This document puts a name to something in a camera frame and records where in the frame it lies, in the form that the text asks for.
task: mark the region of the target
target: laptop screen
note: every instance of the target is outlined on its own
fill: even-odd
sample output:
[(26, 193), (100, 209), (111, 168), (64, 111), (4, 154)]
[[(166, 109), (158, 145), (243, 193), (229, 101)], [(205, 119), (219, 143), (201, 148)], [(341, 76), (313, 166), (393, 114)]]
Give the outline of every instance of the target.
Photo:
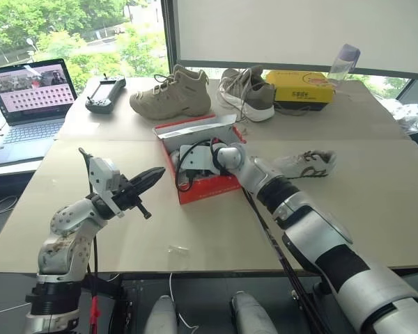
[(76, 97), (62, 59), (0, 68), (0, 110), (10, 125), (63, 118)]

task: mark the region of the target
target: laptop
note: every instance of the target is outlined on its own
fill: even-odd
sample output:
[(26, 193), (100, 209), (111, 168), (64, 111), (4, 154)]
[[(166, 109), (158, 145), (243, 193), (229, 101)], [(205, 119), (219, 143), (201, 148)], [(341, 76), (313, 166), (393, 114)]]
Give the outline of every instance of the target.
[(0, 165), (43, 158), (76, 97), (63, 59), (0, 67)]

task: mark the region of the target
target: red shoe box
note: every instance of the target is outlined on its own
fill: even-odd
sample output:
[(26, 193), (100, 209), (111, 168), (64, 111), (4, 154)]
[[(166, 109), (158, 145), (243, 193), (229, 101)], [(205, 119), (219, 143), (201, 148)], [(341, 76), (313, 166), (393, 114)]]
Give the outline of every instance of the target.
[[(204, 139), (210, 140), (217, 137), (226, 144), (246, 143), (241, 133), (235, 127), (236, 115), (203, 116), (190, 118), (180, 122), (158, 125), (154, 132), (161, 140), (162, 151), (167, 160), (167, 165), (175, 182), (175, 166), (169, 154), (179, 150), (181, 145), (191, 145)], [(194, 202), (219, 193), (239, 189), (241, 186), (234, 176), (212, 176), (205, 179), (195, 179), (189, 191), (178, 191), (180, 204)]]

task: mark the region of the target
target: laptop keyboard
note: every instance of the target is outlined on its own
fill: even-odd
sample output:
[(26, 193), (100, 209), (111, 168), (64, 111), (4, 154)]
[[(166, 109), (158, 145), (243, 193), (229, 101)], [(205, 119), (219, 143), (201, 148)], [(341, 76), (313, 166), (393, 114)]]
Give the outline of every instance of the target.
[(59, 132), (62, 123), (37, 124), (28, 127), (13, 127), (6, 135), (3, 144), (29, 141), (31, 139), (53, 137)]

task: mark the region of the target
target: projector screen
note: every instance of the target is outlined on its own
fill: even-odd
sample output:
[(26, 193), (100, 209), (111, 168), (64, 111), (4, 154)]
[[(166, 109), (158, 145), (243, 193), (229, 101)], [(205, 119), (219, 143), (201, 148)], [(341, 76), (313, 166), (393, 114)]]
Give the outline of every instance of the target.
[(328, 72), (343, 44), (355, 73), (418, 79), (418, 0), (173, 0), (178, 62)]

